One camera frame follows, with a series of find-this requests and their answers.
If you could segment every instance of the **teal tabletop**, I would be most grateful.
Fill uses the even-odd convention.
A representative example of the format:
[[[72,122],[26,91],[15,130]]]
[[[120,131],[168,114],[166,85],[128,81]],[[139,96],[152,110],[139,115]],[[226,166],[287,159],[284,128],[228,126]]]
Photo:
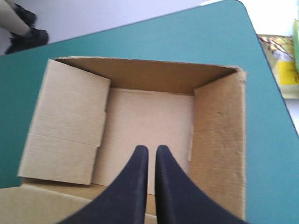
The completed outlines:
[[[48,58],[108,56],[247,71],[250,223],[299,222],[299,139],[244,5],[225,0],[0,57],[0,187],[16,177]]]

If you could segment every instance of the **floor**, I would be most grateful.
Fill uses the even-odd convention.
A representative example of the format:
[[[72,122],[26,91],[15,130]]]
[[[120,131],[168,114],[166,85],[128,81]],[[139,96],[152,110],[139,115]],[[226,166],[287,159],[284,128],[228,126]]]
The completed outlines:
[[[196,7],[206,0],[15,0],[37,14],[36,28],[45,29],[50,43]],[[241,0],[258,34],[292,35],[297,0]],[[0,56],[10,45],[0,28]],[[286,100],[299,131],[299,100]]]

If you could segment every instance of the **black object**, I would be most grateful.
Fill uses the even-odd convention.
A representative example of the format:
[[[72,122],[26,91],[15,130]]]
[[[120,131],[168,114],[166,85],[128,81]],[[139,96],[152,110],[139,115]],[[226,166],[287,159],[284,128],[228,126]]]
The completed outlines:
[[[109,187],[60,224],[144,224],[148,159],[148,149],[137,146]]]
[[[49,35],[46,30],[35,28],[30,29],[32,36],[29,38],[12,34],[13,37],[10,38],[11,46],[6,50],[5,54],[42,46],[49,41]]]
[[[20,17],[21,20],[24,21],[28,26],[33,26],[37,17],[34,13],[24,9],[22,6],[15,4],[16,9],[14,10],[15,13]]]
[[[203,193],[184,173],[167,146],[156,154],[158,224],[245,224]]]

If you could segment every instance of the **cardboard box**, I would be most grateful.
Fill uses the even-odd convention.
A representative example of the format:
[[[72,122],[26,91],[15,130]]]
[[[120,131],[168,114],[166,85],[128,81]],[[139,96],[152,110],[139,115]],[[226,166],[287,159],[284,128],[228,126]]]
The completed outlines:
[[[96,184],[32,180],[1,189],[0,204],[9,206],[0,206],[0,222],[54,223],[67,217],[104,190],[138,144],[149,148],[146,223],[156,222],[153,174],[160,144],[170,147],[208,196],[245,218],[245,73],[240,68],[102,57],[59,58],[52,63],[59,65],[61,76],[77,68],[111,80],[102,145],[86,163],[95,164]],[[52,207],[59,209],[51,213]]]

